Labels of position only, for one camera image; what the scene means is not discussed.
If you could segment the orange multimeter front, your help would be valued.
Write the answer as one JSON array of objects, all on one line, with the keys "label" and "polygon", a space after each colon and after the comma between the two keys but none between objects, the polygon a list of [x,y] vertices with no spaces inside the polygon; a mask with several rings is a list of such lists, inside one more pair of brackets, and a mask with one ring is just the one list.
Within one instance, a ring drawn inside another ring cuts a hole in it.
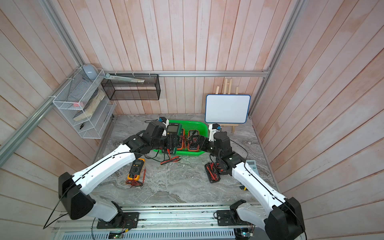
[{"label": "orange multimeter front", "polygon": [[188,152],[198,152],[199,151],[199,131],[198,130],[190,130],[187,138],[187,150]]}]

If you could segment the green DT9205A multimeter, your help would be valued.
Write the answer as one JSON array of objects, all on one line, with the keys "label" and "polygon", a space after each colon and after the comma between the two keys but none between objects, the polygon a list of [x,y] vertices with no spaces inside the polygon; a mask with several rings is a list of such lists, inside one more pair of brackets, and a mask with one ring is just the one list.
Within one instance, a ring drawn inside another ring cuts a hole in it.
[{"label": "green DT9205A multimeter", "polygon": [[180,136],[182,131],[182,124],[179,123],[170,123],[168,126],[168,134],[177,134]]}]

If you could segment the yellow multimeter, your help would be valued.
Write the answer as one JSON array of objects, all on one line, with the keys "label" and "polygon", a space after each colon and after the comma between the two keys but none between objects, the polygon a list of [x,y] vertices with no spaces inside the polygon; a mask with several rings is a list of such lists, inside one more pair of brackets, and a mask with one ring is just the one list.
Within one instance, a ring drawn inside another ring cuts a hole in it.
[{"label": "yellow multimeter", "polygon": [[145,166],[144,159],[137,159],[133,161],[129,175],[127,177],[128,181],[139,181],[141,172]]}]

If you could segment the orange Victor multimeter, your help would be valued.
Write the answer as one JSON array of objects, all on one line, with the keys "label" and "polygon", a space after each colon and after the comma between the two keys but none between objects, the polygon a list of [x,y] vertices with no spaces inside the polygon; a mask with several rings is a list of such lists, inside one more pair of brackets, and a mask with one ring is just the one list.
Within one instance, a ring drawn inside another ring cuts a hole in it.
[{"label": "orange Victor multimeter", "polygon": [[186,135],[185,135],[185,129],[182,128],[180,137],[179,137],[179,143],[177,145],[177,151],[183,151],[185,149],[185,142],[186,142]]}]

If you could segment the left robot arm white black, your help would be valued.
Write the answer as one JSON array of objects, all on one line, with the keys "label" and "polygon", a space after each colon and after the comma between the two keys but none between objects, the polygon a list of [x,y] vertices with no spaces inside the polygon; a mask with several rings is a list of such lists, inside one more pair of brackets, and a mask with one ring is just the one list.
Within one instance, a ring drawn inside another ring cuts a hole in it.
[{"label": "left robot arm white black", "polygon": [[128,137],[114,151],[91,166],[59,177],[59,200],[71,220],[93,217],[119,227],[125,216],[118,204],[92,196],[92,191],[120,168],[133,163],[151,150],[165,148],[168,136],[176,136],[175,125],[160,117],[147,128]]}]

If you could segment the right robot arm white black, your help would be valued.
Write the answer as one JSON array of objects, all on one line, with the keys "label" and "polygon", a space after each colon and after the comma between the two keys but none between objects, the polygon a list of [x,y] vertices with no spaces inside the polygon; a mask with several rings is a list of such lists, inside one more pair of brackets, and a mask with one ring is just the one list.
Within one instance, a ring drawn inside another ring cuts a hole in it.
[{"label": "right robot arm white black", "polygon": [[239,181],[262,206],[238,201],[232,205],[234,217],[263,229],[271,240],[295,240],[306,235],[301,204],[286,198],[251,169],[240,154],[233,151],[226,132],[213,131],[210,137],[190,137],[189,143],[217,159],[221,169]]}]

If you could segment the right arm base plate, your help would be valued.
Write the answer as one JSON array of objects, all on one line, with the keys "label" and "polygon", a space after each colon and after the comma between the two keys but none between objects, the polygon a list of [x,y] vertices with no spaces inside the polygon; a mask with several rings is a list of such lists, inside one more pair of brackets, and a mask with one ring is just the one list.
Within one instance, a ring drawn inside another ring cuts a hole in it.
[{"label": "right arm base plate", "polygon": [[227,226],[254,227],[253,224],[240,220],[240,218],[236,216],[234,212],[231,210],[218,210],[214,213],[214,218],[217,220],[218,225],[221,227],[227,227]]}]

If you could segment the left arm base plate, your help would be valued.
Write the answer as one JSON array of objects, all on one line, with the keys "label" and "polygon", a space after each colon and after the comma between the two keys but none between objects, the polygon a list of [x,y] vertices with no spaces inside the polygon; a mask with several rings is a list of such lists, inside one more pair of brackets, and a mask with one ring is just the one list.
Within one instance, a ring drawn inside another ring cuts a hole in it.
[{"label": "left arm base plate", "polygon": [[110,222],[99,220],[97,229],[135,229],[138,226],[139,212],[118,213]]}]

